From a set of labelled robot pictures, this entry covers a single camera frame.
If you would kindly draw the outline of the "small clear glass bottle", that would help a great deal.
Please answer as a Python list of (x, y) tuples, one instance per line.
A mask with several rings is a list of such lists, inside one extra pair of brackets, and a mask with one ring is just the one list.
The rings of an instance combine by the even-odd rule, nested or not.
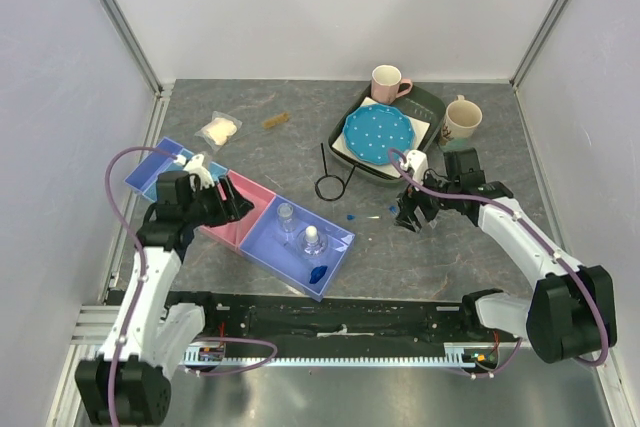
[(294, 232), (296, 229), (296, 218), (294, 207), (283, 202), (277, 207), (277, 220), (280, 229), (285, 233)]

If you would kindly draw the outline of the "round flask white stopper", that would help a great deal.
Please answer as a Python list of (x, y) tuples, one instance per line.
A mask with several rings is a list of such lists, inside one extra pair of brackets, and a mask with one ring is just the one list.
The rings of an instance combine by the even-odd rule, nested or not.
[(329, 247), (328, 235), (314, 225), (308, 225), (298, 235), (296, 252), (309, 259), (322, 257)]

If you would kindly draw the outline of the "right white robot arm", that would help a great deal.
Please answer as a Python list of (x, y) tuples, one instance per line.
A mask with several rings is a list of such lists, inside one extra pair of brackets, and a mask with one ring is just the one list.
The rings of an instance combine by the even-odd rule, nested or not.
[(465, 295), (457, 318), (465, 338), (498, 330), (529, 342), (546, 363), (605, 363), (617, 328), (613, 281), (602, 266), (587, 267), (554, 243), (503, 183), (487, 181), (475, 149), (445, 153), (443, 176), (429, 170), (422, 151), (391, 149), (388, 157), (408, 183), (398, 197), (397, 225), (418, 232), (439, 212), (456, 211), (491, 237), (532, 286), (528, 300), (500, 289)]

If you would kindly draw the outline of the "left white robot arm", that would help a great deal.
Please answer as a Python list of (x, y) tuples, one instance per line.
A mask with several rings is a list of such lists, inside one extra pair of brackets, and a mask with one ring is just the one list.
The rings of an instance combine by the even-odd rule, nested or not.
[(171, 379), (191, 341), (208, 340), (219, 316), (194, 303), (166, 304), (186, 251), (201, 226), (242, 220), (254, 208), (228, 176), (207, 185), (195, 173), (159, 175), (156, 200), (134, 234), (132, 278), (107, 339), (79, 362), (75, 382), (90, 422), (159, 426), (168, 413)]

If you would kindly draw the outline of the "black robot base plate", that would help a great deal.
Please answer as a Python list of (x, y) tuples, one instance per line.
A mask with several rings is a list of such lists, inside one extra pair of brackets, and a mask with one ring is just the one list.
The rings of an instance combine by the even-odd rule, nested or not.
[(445, 343), (488, 348), (514, 341), (509, 333), (473, 324), (457, 302), (393, 301), (172, 291), (178, 303), (203, 307), (204, 333), (269, 341), (285, 356), (435, 354)]

